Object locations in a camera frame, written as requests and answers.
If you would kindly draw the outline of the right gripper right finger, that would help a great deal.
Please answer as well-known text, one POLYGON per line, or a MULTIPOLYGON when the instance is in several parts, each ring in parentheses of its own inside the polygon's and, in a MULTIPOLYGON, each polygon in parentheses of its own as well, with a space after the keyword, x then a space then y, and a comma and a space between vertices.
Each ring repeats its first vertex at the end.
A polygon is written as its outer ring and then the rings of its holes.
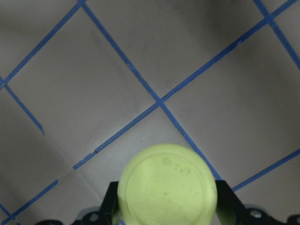
POLYGON ((216 214, 222 225, 298 225, 300 223, 299 214, 291 215, 285 222, 281 222, 259 208, 247 208, 224 180, 217 180, 216 187, 216 214))

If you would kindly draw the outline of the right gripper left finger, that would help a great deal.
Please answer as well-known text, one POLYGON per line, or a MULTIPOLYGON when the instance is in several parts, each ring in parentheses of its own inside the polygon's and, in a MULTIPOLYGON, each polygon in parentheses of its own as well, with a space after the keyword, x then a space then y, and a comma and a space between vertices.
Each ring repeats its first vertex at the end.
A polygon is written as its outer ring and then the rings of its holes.
POLYGON ((121 214, 118 202, 118 181, 110 182, 104 199, 99 207, 82 211, 71 225, 119 225, 121 214))

